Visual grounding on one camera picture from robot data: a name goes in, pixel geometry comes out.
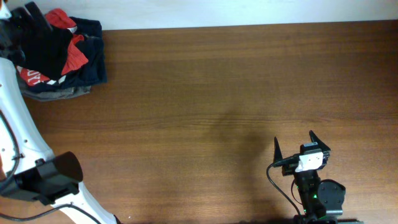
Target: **red cloth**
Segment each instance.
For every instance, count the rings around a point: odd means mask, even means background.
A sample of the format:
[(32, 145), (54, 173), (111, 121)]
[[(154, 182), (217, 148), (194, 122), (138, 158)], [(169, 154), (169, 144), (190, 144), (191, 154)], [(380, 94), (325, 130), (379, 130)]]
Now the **red cloth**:
[(45, 15), (47, 21), (58, 28), (67, 29), (76, 26), (76, 22), (68, 17), (62, 9), (53, 9)]
[(61, 75), (65, 75), (70, 71), (78, 70), (88, 62), (86, 56), (75, 46), (77, 42), (84, 39), (85, 38), (82, 35), (73, 35), (68, 47), (67, 62), (62, 69)]
[(17, 66), (17, 70), (18, 70), (19, 75), (21, 76), (21, 78), (23, 80), (25, 80), (25, 82), (29, 86), (34, 86), (34, 85), (36, 85), (38, 83), (46, 82), (46, 81), (50, 80), (48, 77), (44, 76), (40, 72), (36, 72), (36, 71), (33, 71), (33, 70), (22, 68), (20, 66)]
[[(66, 12), (62, 9), (51, 10), (45, 15), (45, 18), (51, 25), (61, 29), (76, 27), (75, 21), (69, 18)], [(67, 62), (65, 63), (61, 75), (65, 75), (70, 71), (78, 70), (88, 63), (86, 56), (75, 46), (75, 44), (81, 40), (84, 40), (82, 35), (73, 35), (68, 46)]]

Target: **cable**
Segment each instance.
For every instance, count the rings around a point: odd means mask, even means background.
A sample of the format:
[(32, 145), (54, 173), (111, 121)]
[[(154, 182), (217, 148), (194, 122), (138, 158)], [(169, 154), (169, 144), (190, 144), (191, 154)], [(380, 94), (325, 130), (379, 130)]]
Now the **cable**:
[(293, 182), (292, 182), (292, 186), (290, 187), (290, 191), (292, 192), (292, 196), (293, 196), (294, 200), (295, 200), (297, 203), (303, 205), (301, 202), (299, 202), (299, 201), (296, 199), (296, 197), (294, 197), (294, 194), (293, 194), (293, 185), (294, 185), (294, 179), (293, 179)]
[(299, 208), (297, 208), (297, 206), (296, 206), (296, 204), (294, 204), (294, 202), (289, 198), (289, 196), (287, 196), (286, 194), (285, 194), (285, 192), (283, 192), (276, 184), (275, 184), (275, 182), (271, 179), (271, 177), (269, 176), (269, 169), (271, 168), (271, 167), (273, 167), (274, 166), (274, 163), (272, 163), (271, 165), (269, 165), (268, 167), (267, 167), (267, 178), (268, 178), (268, 180), (269, 180), (269, 182), (293, 205), (293, 207), (296, 209), (296, 211), (297, 211), (297, 214), (298, 214), (298, 216), (300, 217), (300, 219), (301, 219), (301, 221), (302, 221), (302, 223), (304, 223), (304, 219), (303, 219), (303, 216), (301, 216), (301, 213), (300, 213), (300, 210), (299, 210)]
[(26, 222), (26, 221), (31, 221), (31, 220), (35, 220), (37, 218), (41, 218), (43, 216), (49, 215), (55, 211), (58, 211), (62, 208), (74, 208), (75, 210), (78, 210), (79, 212), (85, 214), (88, 218), (92, 219), (95, 223), (97, 224), (101, 224), (94, 216), (90, 215), (88, 212), (84, 211), (83, 209), (76, 207), (72, 204), (65, 204), (65, 205), (61, 205), (57, 208), (53, 208), (51, 210), (48, 210), (46, 212), (40, 213), (38, 215), (32, 216), (32, 217), (27, 217), (27, 218), (17, 218), (17, 217), (12, 217), (9, 215), (5, 215), (3, 213), (0, 213), (0, 218), (4, 218), (6, 220), (10, 220), (10, 221), (15, 221), (15, 222)]
[(18, 148), (18, 144), (16, 143), (16, 138), (14, 133), (11, 131), (11, 127), (10, 125), (7, 123), (6, 117), (4, 116), (4, 114), (2, 113), (2, 111), (0, 111), (0, 118), (1, 121), (4, 123), (4, 125), (6, 126), (9, 134), (12, 137), (12, 142), (14, 143), (14, 149), (16, 151), (16, 157), (15, 157), (15, 163), (14, 166), (12, 167), (11, 172), (9, 173), (9, 175), (6, 177), (5, 180), (0, 181), (0, 192), (2, 192), (9, 184), (11, 181), (14, 180), (14, 174), (17, 171), (18, 165), (19, 165), (19, 159), (21, 158), (21, 155), (19, 154), (19, 148)]

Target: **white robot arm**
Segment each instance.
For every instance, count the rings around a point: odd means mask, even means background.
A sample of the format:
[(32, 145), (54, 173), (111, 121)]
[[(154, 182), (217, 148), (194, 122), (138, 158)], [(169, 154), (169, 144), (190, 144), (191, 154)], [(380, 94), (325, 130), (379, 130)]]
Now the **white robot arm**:
[[(1, 25), (8, 26), (12, 13), (3, 0), (0, 7)], [(0, 194), (51, 204), (54, 208), (61, 208), (77, 224), (120, 223), (101, 207), (85, 187), (76, 157), (71, 152), (54, 156), (35, 127), (16, 78), (14, 64), (0, 57), (0, 156), (2, 171), (6, 174), (6, 180), (0, 181)], [(68, 161), (73, 164), (72, 169), (67, 168)], [(19, 180), (26, 180), (26, 173), (35, 173), (39, 183), (32, 183), (33, 187), (27, 187), (29, 183), (26, 181), (21, 184)]]

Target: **white wall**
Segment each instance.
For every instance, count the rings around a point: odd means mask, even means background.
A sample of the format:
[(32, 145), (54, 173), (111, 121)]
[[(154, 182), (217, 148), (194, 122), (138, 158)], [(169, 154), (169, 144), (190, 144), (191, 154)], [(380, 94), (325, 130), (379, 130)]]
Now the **white wall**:
[[(10, 0), (10, 9), (31, 0)], [(398, 0), (35, 0), (42, 12), (96, 19), (103, 29), (236, 26), (398, 18)]]

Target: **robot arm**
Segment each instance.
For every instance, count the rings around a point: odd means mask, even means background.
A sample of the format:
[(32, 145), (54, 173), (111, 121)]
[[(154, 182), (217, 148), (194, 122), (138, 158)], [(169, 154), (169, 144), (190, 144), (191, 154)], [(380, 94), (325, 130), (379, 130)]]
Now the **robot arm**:
[(14, 64), (3, 58), (7, 55), (7, 50), (18, 51), (14, 42), (18, 36), (11, 33), (14, 31), (10, 27), (11, 15), (12, 12), (8, 11), (2, 0), (0, 156), (2, 171), (7, 178), (0, 182), (0, 194), (19, 200), (40, 200), (44, 205), (51, 204), (54, 208), (62, 206), (60, 210), (77, 224), (120, 223), (114, 215), (101, 207), (85, 187), (83, 173), (75, 155), (67, 152), (55, 157), (35, 127), (19, 91)]
[[(326, 166), (331, 150), (313, 131), (310, 131), (310, 138), (311, 143), (301, 145), (299, 154), (283, 158), (275, 137), (274, 162), (267, 168), (269, 181), (295, 207), (298, 213), (294, 217), (296, 224), (363, 224), (360, 221), (338, 221), (338, 217), (343, 214), (346, 189), (334, 180), (319, 178), (317, 171)], [(271, 167), (282, 167), (283, 176), (294, 176), (305, 215), (300, 213), (293, 201), (271, 180)]]

